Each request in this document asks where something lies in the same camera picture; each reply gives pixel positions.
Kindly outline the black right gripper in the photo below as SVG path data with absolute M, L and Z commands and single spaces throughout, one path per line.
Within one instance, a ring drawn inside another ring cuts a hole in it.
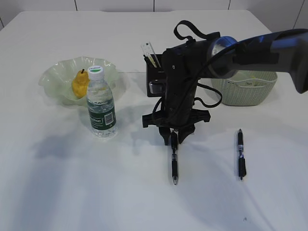
M 210 108 L 209 104 L 205 104 L 199 97 L 186 96 L 185 99 L 176 99 L 174 107 L 171 108 L 164 97 L 161 97 L 155 104 L 152 112 L 142 116 L 142 126 L 147 128 L 150 125 L 159 127 L 159 134 L 162 136 L 165 145 L 169 145 L 171 135 L 170 128 L 178 131 L 178 141 L 183 141 L 192 133 L 194 127 L 189 127 L 200 121 L 209 122 L 210 114 L 207 110 L 193 109 L 194 102 L 199 101 L 201 104 Z

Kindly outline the blue black right robot arm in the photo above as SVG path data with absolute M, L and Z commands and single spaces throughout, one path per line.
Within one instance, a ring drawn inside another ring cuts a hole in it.
M 143 127 L 157 126 L 165 142 L 172 130 L 179 142 L 192 134 L 195 124 L 208 122 L 208 110 L 194 109 L 196 88 L 202 78 L 226 79 L 237 71 L 271 71 L 290 74 L 298 93 L 308 90 L 308 32 L 293 29 L 236 41 L 210 34 L 208 39 L 166 49 L 161 56 L 165 79 L 156 81 L 152 113 L 142 117 Z

